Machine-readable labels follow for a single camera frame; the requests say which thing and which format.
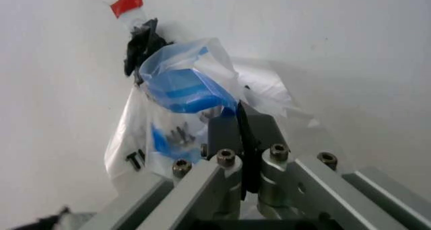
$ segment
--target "clear plastic bag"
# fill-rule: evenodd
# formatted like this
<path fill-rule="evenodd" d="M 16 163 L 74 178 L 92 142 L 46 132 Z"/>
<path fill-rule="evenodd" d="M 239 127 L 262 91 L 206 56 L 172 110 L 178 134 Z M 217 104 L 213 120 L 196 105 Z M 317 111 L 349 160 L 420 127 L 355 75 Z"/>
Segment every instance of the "clear plastic bag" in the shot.
<path fill-rule="evenodd" d="M 146 167 L 170 177 L 175 159 L 200 160 L 210 118 L 235 113 L 238 75 L 217 39 L 163 47 L 139 74 L 150 97 Z"/>

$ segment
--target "plastic bag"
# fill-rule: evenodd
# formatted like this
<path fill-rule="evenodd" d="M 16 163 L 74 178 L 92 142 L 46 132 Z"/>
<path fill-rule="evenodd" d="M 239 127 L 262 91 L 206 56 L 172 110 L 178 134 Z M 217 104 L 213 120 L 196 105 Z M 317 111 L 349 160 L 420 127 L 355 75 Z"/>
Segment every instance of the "plastic bag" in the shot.
<path fill-rule="evenodd" d="M 239 76 L 236 81 L 237 75 L 234 73 L 234 78 L 230 83 L 233 88 L 227 88 L 227 90 L 230 94 L 235 95 L 234 98 L 241 98 L 257 111 L 274 116 L 292 151 L 292 156 L 289 156 L 290 159 L 301 154 L 317 154 L 321 151 L 328 151 L 337 155 L 340 160 L 338 168 L 345 171 L 343 168 L 346 161 L 342 149 L 313 115 L 305 113 L 293 103 L 289 92 L 278 75 L 271 71 L 268 64 L 249 59 L 233 59 L 233 61 L 234 69 Z M 235 94 L 237 92 L 236 84 L 242 87 L 242 90 L 239 90 L 239 95 Z M 245 89 L 244 85 L 249 85 L 251 89 Z M 150 111 L 151 107 L 154 106 L 153 103 L 147 99 L 143 89 L 133 87 L 117 130 L 107 146 L 104 156 L 106 171 L 119 193 L 128 188 L 144 172 L 144 170 L 134 170 L 130 162 L 125 159 L 127 155 L 145 148 L 148 120 L 147 114 L 142 112 Z M 211 117 L 210 111 L 207 114 L 205 116 Z M 169 175 L 172 159 L 157 153 L 154 153 L 152 157 L 153 160 L 147 160 L 146 166 L 152 163 L 151 167 L 155 168 L 156 172 Z M 256 200 L 249 202 L 249 205 L 255 208 L 255 203 Z M 244 214 L 250 215 L 245 213 L 249 209 L 251 208 L 241 208 L 241 211 L 244 211 L 241 213 L 242 217 Z"/>
<path fill-rule="evenodd" d="M 238 75 L 217 39 L 163 47 L 139 74 L 150 97 L 146 167 L 170 177 L 175 159 L 200 160 L 210 118 L 235 113 Z"/>

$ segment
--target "metal bracket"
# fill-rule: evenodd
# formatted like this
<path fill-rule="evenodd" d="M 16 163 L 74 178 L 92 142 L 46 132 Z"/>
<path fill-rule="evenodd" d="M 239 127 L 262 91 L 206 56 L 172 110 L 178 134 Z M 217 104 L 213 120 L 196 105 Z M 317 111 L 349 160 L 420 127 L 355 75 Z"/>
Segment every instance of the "metal bracket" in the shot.
<path fill-rule="evenodd" d="M 267 150 L 261 170 L 310 219 L 334 219 L 344 229 L 405 229 L 315 157 L 279 162 Z"/>
<path fill-rule="evenodd" d="M 343 178 L 409 229 L 431 229 L 431 204 L 374 167 Z"/>

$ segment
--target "hex socket screw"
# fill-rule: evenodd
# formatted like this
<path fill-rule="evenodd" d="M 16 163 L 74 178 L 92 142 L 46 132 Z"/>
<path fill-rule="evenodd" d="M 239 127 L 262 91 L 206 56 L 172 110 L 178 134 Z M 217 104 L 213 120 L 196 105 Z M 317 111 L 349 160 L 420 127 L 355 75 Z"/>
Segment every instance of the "hex socket screw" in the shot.
<path fill-rule="evenodd" d="M 317 155 L 317 158 L 332 170 L 337 169 L 338 159 L 335 155 L 328 152 L 321 152 Z"/>
<path fill-rule="evenodd" d="M 270 148 L 270 157 L 277 161 L 286 161 L 289 156 L 289 149 L 283 144 L 273 144 Z"/>
<path fill-rule="evenodd" d="M 172 165 L 172 173 L 178 178 L 184 177 L 192 169 L 192 164 L 185 159 L 178 159 Z"/>
<path fill-rule="evenodd" d="M 223 167 L 231 167 L 235 164 L 235 152 L 232 149 L 220 149 L 216 157 L 217 163 Z"/>

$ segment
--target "white wall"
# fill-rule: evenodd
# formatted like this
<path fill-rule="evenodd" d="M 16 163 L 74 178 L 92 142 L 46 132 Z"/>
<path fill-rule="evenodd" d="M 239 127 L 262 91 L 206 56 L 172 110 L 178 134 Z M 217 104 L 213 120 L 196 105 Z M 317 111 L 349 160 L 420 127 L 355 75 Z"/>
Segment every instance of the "white wall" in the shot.
<path fill-rule="evenodd" d="M 102 0 L 0 0 L 0 14 L 0 228 L 100 210 L 127 31 Z"/>
<path fill-rule="evenodd" d="M 0 0 L 0 227 L 99 210 L 103 152 L 131 80 L 128 35 L 104 2 Z M 218 37 L 271 61 L 356 166 L 431 200 L 431 0 L 144 0 L 177 41 Z"/>

